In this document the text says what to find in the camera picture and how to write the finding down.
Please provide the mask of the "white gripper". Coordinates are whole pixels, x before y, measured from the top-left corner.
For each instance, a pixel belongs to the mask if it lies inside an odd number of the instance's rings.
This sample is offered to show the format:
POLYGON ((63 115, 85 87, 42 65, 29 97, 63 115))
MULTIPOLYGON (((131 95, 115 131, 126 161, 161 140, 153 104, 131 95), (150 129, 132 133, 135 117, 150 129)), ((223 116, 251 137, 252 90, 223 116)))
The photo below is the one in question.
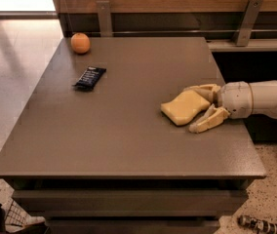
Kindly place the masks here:
POLYGON ((217 127, 228 117, 247 118, 252 113, 253 99, 250 85, 246 82, 227 83, 220 88, 217 84, 190 86, 184 91, 195 91, 210 103, 218 102, 208 108, 203 116, 189 126, 191 133, 199 134, 217 127))

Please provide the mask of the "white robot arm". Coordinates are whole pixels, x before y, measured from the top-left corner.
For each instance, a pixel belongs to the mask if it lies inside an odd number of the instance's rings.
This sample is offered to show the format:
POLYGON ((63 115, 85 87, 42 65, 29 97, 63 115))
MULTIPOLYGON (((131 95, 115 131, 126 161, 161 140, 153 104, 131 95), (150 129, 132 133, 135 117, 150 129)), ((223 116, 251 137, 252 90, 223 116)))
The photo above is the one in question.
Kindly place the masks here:
POLYGON ((261 114, 277 119, 277 80, 247 83, 206 84, 186 88, 198 93, 211 105, 203 116, 189 126, 191 133, 202 133, 226 119, 245 119, 261 114))

